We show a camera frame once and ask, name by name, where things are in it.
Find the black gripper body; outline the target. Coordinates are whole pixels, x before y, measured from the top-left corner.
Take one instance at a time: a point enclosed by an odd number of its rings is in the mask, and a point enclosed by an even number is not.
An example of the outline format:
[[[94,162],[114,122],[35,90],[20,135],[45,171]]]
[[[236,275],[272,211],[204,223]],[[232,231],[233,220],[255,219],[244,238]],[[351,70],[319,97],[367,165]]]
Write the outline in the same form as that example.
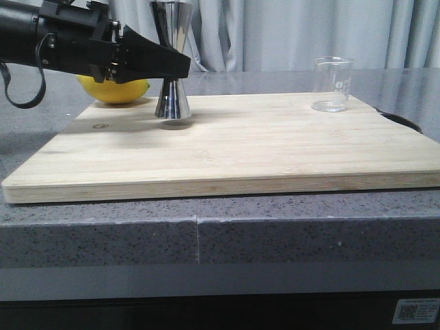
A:
[[[116,74],[119,30],[109,5],[98,1],[88,1],[84,8],[72,1],[44,1],[38,11],[37,34],[47,36],[47,68],[90,76],[98,83]]]

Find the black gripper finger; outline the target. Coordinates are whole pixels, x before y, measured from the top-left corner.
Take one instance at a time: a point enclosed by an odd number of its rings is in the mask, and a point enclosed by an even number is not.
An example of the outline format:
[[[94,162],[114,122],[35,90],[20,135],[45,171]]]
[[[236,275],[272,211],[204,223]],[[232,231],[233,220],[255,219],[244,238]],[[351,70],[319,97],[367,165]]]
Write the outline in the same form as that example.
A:
[[[187,78],[190,58],[171,46],[154,43],[128,25],[115,44],[115,82],[145,78]]]

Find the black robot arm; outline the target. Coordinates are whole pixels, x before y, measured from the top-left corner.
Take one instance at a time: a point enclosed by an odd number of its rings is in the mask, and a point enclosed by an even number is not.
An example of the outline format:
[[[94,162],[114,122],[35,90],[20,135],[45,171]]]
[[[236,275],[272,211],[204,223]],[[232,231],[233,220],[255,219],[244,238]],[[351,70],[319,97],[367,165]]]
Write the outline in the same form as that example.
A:
[[[1,61],[122,84],[188,76],[190,59],[111,19],[109,6],[90,1],[1,2]]]

